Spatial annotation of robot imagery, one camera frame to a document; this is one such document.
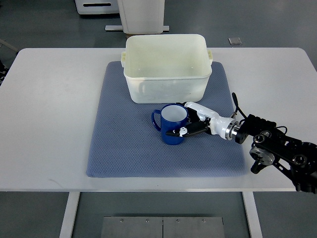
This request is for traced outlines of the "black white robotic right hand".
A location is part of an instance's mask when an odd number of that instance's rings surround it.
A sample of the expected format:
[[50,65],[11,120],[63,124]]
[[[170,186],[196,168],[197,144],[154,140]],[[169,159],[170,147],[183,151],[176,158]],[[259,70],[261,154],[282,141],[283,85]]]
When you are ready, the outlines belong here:
[[219,135],[225,140],[234,139],[239,128],[234,118],[220,116],[217,112],[194,102],[186,102],[183,106],[188,111],[189,123],[181,128],[167,131],[165,134],[174,137],[189,137],[199,133]]

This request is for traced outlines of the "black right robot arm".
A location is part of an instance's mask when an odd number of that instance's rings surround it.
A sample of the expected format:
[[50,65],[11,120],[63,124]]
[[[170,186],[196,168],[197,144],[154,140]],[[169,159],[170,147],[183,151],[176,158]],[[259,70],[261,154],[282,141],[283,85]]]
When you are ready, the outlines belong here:
[[285,126],[277,126],[275,122],[252,114],[246,116],[238,106],[235,93],[232,93],[232,98],[236,107],[232,117],[240,113],[243,119],[233,126],[230,138],[238,144],[248,136],[253,138],[249,152],[254,159],[251,172],[258,174],[264,168],[274,166],[292,181],[296,191],[316,194],[317,146],[287,136]]

